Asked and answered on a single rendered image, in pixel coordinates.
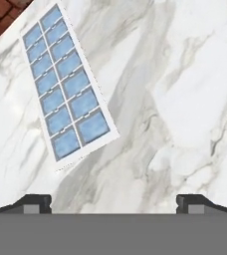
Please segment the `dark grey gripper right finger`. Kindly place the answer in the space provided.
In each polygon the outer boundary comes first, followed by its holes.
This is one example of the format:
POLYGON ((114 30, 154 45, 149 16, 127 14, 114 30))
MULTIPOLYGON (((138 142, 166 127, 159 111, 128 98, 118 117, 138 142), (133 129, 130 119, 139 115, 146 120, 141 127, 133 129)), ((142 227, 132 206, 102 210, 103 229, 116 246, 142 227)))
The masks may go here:
POLYGON ((210 201, 202 194, 177 194, 177 214, 225 214, 227 207, 210 201))

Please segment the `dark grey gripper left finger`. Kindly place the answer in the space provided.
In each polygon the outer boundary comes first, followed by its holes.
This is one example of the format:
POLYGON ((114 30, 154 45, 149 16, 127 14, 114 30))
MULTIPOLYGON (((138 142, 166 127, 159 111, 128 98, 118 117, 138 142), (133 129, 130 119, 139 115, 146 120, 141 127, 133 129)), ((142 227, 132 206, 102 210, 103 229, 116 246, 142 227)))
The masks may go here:
POLYGON ((50 194, 26 194, 13 204, 0 207, 5 214, 51 214, 50 194))

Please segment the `white ice cube tray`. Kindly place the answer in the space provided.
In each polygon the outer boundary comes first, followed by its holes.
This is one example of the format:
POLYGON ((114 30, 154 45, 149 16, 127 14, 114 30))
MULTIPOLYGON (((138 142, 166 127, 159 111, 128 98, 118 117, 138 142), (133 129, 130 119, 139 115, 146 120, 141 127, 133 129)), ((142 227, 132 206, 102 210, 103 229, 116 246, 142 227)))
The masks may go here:
POLYGON ((51 0, 22 31, 21 42, 56 169, 119 137, 62 0, 51 0))

